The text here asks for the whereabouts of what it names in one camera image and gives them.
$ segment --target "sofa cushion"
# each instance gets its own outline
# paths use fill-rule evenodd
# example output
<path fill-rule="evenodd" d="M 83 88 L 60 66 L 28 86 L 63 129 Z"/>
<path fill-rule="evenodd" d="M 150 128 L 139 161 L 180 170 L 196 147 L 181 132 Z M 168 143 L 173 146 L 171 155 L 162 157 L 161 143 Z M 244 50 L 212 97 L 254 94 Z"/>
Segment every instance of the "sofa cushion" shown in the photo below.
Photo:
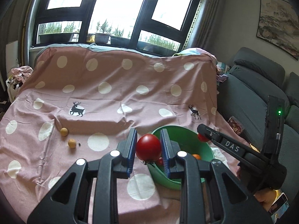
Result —
<path fill-rule="evenodd" d="M 258 72 L 263 77 L 273 82 L 276 86 L 282 88 L 285 70 L 280 64 L 277 64 L 267 57 L 262 56 L 249 48 L 242 47 L 236 53 L 234 63 Z"/>
<path fill-rule="evenodd" d="M 285 101 L 284 115 L 285 117 L 287 116 L 290 107 L 288 97 L 283 90 L 274 83 L 270 82 L 256 71 L 241 65 L 233 66 L 229 73 L 250 87 L 266 104 L 268 103 L 268 95 L 283 99 Z"/>
<path fill-rule="evenodd" d="M 291 105 L 286 118 L 286 124 L 299 134 L 299 108 L 297 106 Z"/>
<path fill-rule="evenodd" d="M 231 74 L 220 83 L 217 95 L 217 110 L 228 120 L 231 116 L 242 123 L 241 133 L 259 150 L 263 144 L 267 104 L 242 81 Z"/>
<path fill-rule="evenodd" d="M 281 189 L 286 194 L 289 202 L 293 201 L 299 189 L 298 153 L 299 134 L 288 125 L 284 125 L 283 139 L 278 160 L 288 170 Z"/>
<path fill-rule="evenodd" d="M 291 105 L 299 107 L 299 76 L 294 72 L 290 73 L 285 93 L 289 98 Z"/>

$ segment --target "polka dot fabric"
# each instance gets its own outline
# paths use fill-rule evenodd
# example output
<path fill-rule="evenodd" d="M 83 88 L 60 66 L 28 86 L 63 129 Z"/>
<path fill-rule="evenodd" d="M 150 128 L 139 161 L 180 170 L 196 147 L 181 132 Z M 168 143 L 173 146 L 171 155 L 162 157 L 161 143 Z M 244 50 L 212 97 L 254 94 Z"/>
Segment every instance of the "polka dot fabric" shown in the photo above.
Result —
<path fill-rule="evenodd" d="M 127 51 L 46 49 L 0 121 L 0 187 L 17 214 L 26 221 L 77 159 L 101 158 L 131 127 L 140 137 L 163 125 L 225 126 L 217 112 L 216 68 L 211 65 L 207 55 L 150 58 Z M 193 117 L 189 105 L 201 119 Z M 68 136 L 60 135 L 63 127 Z M 80 146 L 70 149 L 69 139 Z M 132 178 L 118 180 L 118 208 L 128 223 L 141 222 L 134 218 L 139 211 L 149 223 L 160 223 L 155 218 L 164 216 L 175 224 L 179 217 L 175 200 L 162 207 L 138 159 Z"/>

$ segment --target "red tomato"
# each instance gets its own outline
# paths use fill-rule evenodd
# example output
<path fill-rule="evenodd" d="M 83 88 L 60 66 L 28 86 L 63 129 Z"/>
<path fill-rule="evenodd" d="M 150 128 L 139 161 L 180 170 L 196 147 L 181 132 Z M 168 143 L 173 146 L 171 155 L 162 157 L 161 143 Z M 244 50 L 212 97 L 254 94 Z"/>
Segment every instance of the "red tomato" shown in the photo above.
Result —
<path fill-rule="evenodd" d="M 141 161 L 157 161 L 161 153 L 161 143 L 155 135 L 145 134 L 136 144 L 136 155 Z"/>
<path fill-rule="evenodd" d="M 157 164 L 158 166 L 163 166 L 163 158 L 160 157 L 160 158 L 156 161 L 156 164 Z"/>
<path fill-rule="evenodd" d="M 200 141 L 202 141 L 202 142 L 208 142 L 208 141 L 209 141 L 208 138 L 206 138 L 205 136 L 203 136 L 203 135 L 201 135 L 201 134 L 199 134 L 199 133 L 198 133 L 198 135 L 197 135 L 197 138 L 198 138 L 198 140 L 200 140 Z"/>

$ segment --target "yellow ball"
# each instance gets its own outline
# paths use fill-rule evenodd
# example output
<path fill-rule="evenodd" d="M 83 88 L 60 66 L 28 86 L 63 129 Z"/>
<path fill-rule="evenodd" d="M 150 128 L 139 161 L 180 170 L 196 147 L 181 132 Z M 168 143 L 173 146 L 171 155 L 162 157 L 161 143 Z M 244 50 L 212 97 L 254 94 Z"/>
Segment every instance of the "yellow ball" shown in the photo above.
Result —
<path fill-rule="evenodd" d="M 74 139 L 69 139 L 69 140 L 68 140 L 68 146 L 69 146 L 70 148 L 75 148 L 76 145 L 77 145 L 76 140 L 74 140 Z"/>
<path fill-rule="evenodd" d="M 61 134 L 61 136 L 67 136 L 68 135 L 68 129 L 67 128 L 61 128 L 60 134 Z"/>

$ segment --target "black window frame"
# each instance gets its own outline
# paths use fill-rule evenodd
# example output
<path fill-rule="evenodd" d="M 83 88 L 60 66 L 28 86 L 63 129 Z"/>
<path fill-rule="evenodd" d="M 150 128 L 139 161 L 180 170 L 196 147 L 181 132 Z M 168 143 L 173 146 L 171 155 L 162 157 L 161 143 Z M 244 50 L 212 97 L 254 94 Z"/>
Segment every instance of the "black window frame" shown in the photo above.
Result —
<path fill-rule="evenodd" d="M 47 9 L 50 0 L 40 0 L 40 4 L 37 10 L 35 17 L 33 36 L 32 36 L 32 46 L 46 46 L 50 43 L 37 43 L 37 33 L 38 25 L 50 22 L 62 22 L 62 21 L 82 21 L 79 40 L 78 42 L 68 42 L 67 44 L 91 44 L 87 41 L 87 34 L 89 29 L 89 24 L 91 21 L 93 9 L 96 3 L 96 0 L 82 0 L 80 7 L 63 7 L 63 8 L 54 8 Z M 135 26 L 131 35 L 128 49 L 137 49 L 137 43 L 139 39 L 140 32 L 147 31 L 159 36 L 166 37 L 168 39 L 177 41 L 180 43 L 178 51 L 180 51 L 185 43 L 187 34 L 189 32 L 190 26 L 192 24 L 195 12 L 198 8 L 200 0 L 190 0 L 189 7 L 185 14 L 181 30 L 177 30 L 169 25 L 163 24 L 156 20 L 152 19 L 154 10 L 156 8 L 158 0 L 143 0 L 139 14 L 136 19 Z M 97 45 L 112 46 L 118 47 L 113 44 L 100 44 Z M 138 50 L 147 54 L 157 55 L 144 50 Z"/>

